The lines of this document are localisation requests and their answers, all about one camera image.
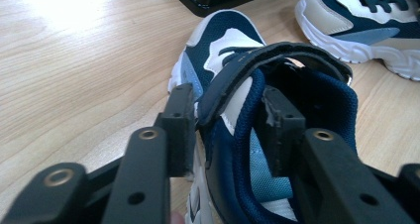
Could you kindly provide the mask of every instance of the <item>shoelace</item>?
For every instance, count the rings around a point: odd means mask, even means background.
[[[408,4],[405,0],[361,0],[362,3],[370,9],[371,13],[377,13],[377,6],[380,6],[383,8],[383,11],[385,13],[390,13],[391,7],[389,6],[390,3],[395,3],[398,5],[399,9],[402,11],[408,10]]]

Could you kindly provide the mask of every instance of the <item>navy blue sneaker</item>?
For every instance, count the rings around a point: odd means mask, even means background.
[[[295,15],[310,42],[345,62],[381,58],[420,80],[420,0],[300,0]]]
[[[305,66],[295,65],[289,58]],[[306,126],[339,133],[356,151],[357,97],[351,70],[324,51],[303,45],[267,46],[242,13],[222,10],[195,29],[168,85],[192,83],[202,144],[186,223],[294,223],[287,177],[271,177],[253,129],[267,85],[280,89]]]

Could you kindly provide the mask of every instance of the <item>metal screw hole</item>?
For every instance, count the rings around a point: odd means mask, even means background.
[[[325,131],[316,131],[314,133],[314,136],[318,138],[319,140],[326,141],[326,142],[332,141],[334,139],[333,134],[329,132],[325,132]]]
[[[49,187],[59,186],[67,183],[72,177],[74,177],[74,171],[72,169],[62,168],[47,175],[44,179],[44,184]]]
[[[143,140],[150,140],[158,136],[158,131],[146,130],[140,133],[139,137]]]

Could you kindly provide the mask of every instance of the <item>light wood surface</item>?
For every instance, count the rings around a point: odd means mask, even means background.
[[[237,9],[269,44],[307,43],[296,2]],[[0,218],[40,170],[76,162],[93,171],[121,157],[130,134],[162,111],[200,20],[177,0],[0,0]],[[379,60],[352,69],[361,159],[391,174],[419,163],[420,83]],[[189,185],[172,180],[172,209],[184,212]]]

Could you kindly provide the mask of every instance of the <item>shoe upper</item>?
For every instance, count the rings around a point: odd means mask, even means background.
[[[305,0],[305,17],[342,41],[420,49],[418,0]]]
[[[299,68],[285,57],[309,66]],[[357,97],[343,63],[312,46],[266,46],[242,13],[206,17],[181,54],[169,88],[192,83],[205,147],[205,175],[214,208],[226,223],[294,223],[262,206],[292,196],[287,177],[271,177],[253,130],[267,85],[284,92],[308,118],[308,127],[331,129],[356,150]]]

